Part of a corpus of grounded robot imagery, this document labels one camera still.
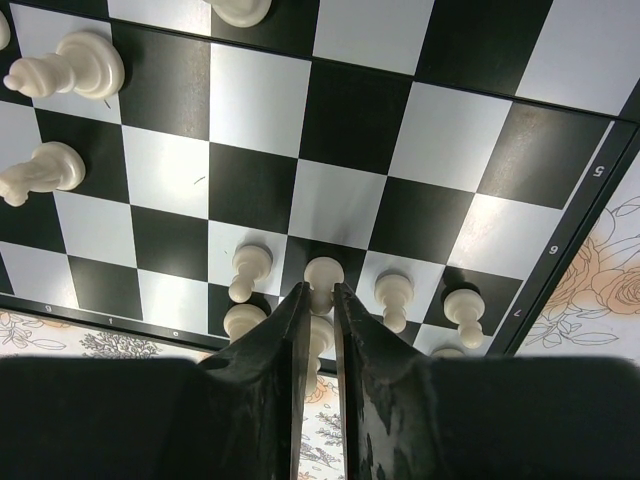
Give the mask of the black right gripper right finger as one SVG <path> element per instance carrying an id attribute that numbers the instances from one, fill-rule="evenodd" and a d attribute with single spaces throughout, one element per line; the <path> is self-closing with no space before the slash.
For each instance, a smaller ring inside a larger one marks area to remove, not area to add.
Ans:
<path id="1" fill-rule="evenodd" d="M 336 362 L 348 479 L 443 479 L 427 357 L 334 289 Z"/>

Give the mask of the white chess piece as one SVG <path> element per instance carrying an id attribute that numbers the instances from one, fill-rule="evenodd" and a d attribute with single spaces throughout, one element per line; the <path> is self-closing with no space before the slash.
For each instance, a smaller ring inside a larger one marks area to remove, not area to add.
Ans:
<path id="1" fill-rule="evenodd" d="M 229 286 L 229 297 L 233 302 L 247 302 L 256 283 L 266 279 L 272 269 L 271 252 L 259 245 L 244 245 L 234 254 L 232 266 L 235 276 Z"/>

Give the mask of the white chess pawn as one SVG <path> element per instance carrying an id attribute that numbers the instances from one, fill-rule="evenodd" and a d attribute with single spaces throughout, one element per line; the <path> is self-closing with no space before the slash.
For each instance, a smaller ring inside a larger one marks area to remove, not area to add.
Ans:
<path id="1" fill-rule="evenodd" d="M 333 307 L 334 286 L 344 282 L 341 264 L 330 257 L 315 258 L 307 264 L 304 280 L 311 288 L 311 312 L 318 316 L 328 314 Z"/>
<path id="2" fill-rule="evenodd" d="M 485 312 L 482 297 L 471 289 L 458 289 L 446 296 L 443 303 L 445 317 L 457 324 L 458 335 L 468 349 L 479 348 L 484 340 L 480 319 Z"/>
<path id="3" fill-rule="evenodd" d="M 381 275 L 375 283 L 374 297 L 383 307 L 383 324 L 393 333 L 401 333 L 407 324 L 407 306 L 413 301 L 414 287 L 400 274 Z"/>
<path id="4" fill-rule="evenodd" d="M 223 327 L 233 343 L 266 318 L 266 313 L 257 306 L 248 303 L 237 304 L 226 313 Z"/>
<path id="5" fill-rule="evenodd" d="M 259 24 L 269 13 L 271 0 L 211 0 L 213 11 L 227 24 L 250 28 Z"/>
<path id="6" fill-rule="evenodd" d="M 125 82 L 123 60 L 113 44 L 88 31 L 65 35 L 56 51 L 22 57 L 9 68 L 3 84 L 30 98 L 74 92 L 91 100 L 117 94 Z"/>

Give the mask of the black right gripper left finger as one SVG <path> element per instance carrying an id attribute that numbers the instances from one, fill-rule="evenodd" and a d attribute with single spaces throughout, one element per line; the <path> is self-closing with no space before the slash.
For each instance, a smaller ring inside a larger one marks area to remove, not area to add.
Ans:
<path id="1" fill-rule="evenodd" d="M 216 479 L 297 477 L 310 300 L 310 285 L 296 284 L 270 316 L 199 363 L 212 381 Z"/>

